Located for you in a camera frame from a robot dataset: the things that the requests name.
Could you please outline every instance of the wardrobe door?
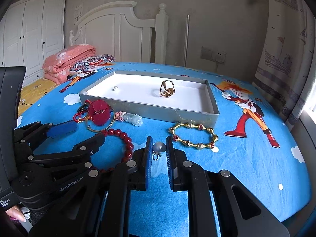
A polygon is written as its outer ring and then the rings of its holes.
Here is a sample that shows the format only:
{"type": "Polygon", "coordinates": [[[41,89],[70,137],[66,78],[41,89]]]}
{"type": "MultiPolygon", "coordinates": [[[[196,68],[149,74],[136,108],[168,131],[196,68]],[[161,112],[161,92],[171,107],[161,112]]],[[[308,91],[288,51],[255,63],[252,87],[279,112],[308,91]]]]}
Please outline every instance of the wardrobe door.
{"type": "Polygon", "coordinates": [[[64,1],[45,0],[42,27],[44,59],[64,48],[64,1]]]}
{"type": "Polygon", "coordinates": [[[3,57],[3,35],[4,35],[4,24],[5,18],[7,14],[5,14],[0,22],[0,67],[4,67],[4,57],[3,57]]]}
{"type": "Polygon", "coordinates": [[[42,17],[44,0],[29,0],[25,4],[22,24],[23,60],[26,76],[42,69],[42,17]]]}
{"type": "Polygon", "coordinates": [[[25,2],[7,11],[4,25],[3,53],[4,64],[10,66],[24,66],[22,54],[22,21],[25,2]]]}

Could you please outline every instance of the pink folded blanket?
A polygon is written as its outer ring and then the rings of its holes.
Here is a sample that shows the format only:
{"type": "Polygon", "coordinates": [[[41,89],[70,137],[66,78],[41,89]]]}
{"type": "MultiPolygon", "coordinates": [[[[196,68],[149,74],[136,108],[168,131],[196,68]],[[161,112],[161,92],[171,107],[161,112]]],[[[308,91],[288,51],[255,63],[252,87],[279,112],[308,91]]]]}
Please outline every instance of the pink folded blanket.
{"type": "Polygon", "coordinates": [[[47,57],[43,64],[45,78],[62,84],[72,64],[95,55],[95,47],[86,43],[73,45],[47,57]]]}

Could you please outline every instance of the metal pole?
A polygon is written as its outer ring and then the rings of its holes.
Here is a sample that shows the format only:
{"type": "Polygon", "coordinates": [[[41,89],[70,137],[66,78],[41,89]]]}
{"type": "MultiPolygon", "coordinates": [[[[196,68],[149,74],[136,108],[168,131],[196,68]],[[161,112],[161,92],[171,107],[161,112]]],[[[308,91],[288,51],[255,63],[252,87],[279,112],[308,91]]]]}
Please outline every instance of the metal pole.
{"type": "Polygon", "coordinates": [[[188,41],[189,41],[189,22],[190,15],[186,17],[186,26],[185,26],[185,40],[184,40],[184,54],[183,54],[183,66],[186,67],[186,55],[188,53],[188,41]]]}

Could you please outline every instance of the orange hair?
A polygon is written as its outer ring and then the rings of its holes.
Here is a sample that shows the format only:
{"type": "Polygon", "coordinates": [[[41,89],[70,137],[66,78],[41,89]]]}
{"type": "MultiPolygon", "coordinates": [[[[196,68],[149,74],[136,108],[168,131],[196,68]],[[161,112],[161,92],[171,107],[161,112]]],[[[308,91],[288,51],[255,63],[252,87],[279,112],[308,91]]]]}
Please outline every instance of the orange hair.
{"type": "Polygon", "coordinates": [[[244,89],[242,87],[240,87],[239,85],[237,84],[233,84],[233,83],[229,83],[227,81],[222,81],[220,84],[216,85],[219,89],[222,89],[222,90],[229,90],[230,88],[231,89],[235,89],[235,90],[238,90],[238,91],[241,91],[241,92],[245,92],[247,94],[252,94],[252,92],[250,92],[249,90],[247,89],[244,89]]]}

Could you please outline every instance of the red boot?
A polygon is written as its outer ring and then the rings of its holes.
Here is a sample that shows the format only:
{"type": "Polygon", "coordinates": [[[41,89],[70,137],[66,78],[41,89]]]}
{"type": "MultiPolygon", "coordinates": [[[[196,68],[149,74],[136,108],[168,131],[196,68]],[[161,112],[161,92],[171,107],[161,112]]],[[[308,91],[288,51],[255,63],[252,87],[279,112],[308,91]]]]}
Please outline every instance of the red boot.
{"type": "Polygon", "coordinates": [[[224,133],[226,136],[232,136],[232,137],[239,137],[239,138],[246,138],[246,132],[245,132],[245,125],[247,119],[249,119],[249,114],[243,113],[240,117],[240,119],[237,122],[236,129],[233,131],[227,131],[224,133]]]}
{"type": "Polygon", "coordinates": [[[278,142],[274,139],[274,137],[272,136],[272,134],[267,134],[267,138],[269,140],[269,143],[271,144],[272,147],[274,148],[280,148],[280,145],[278,144],[278,142]]]}

